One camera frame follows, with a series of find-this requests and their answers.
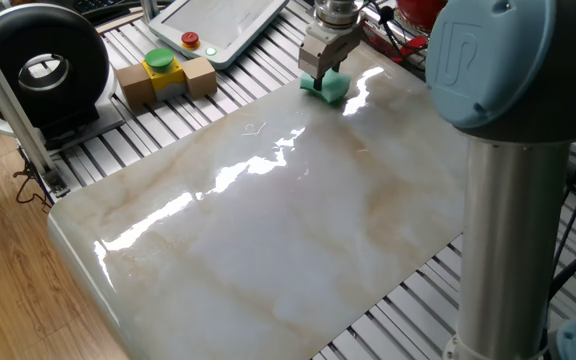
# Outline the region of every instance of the white marble surface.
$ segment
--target white marble surface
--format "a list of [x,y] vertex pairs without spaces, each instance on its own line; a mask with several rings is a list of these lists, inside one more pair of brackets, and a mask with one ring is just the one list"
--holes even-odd
[[135,359],[309,359],[461,231],[466,139],[367,46],[59,201],[62,256]]

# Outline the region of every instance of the red object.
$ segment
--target red object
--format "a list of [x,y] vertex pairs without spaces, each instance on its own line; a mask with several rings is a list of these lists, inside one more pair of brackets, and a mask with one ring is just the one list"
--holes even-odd
[[399,11],[412,25],[430,32],[448,0],[397,0]]
[[195,46],[197,44],[197,41],[199,41],[199,35],[197,35],[197,33],[194,33],[192,31],[189,31],[181,35],[181,42],[188,46]]

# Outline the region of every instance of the metal frame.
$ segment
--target metal frame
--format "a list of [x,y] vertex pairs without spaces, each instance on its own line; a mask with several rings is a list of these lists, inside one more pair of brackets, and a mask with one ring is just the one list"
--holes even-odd
[[4,78],[0,69],[0,110],[4,118],[10,123],[16,137],[24,147],[28,158],[37,169],[37,172],[46,179],[51,189],[63,192],[65,185],[59,177],[55,164],[39,139],[33,126],[28,120],[12,88]]

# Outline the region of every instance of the metal rod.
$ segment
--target metal rod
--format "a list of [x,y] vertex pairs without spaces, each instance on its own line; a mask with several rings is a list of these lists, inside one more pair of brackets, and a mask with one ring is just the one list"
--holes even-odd
[[146,24],[159,15],[157,0],[141,0],[141,7],[144,11],[143,21]]
[[469,139],[460,360],[539,352],[569,150]]
[[55,164],[48,155],[46,148],[39,139],[37,131],[34,129],[28,116],[24,112],[21,104],[17,100],[15,93],[6,81],[0,69],[0,111],[4,119],[10,123],[12,131],[21,142],[21,146],[28,154],[28,158],[35,165],[40,174],[54,169]]

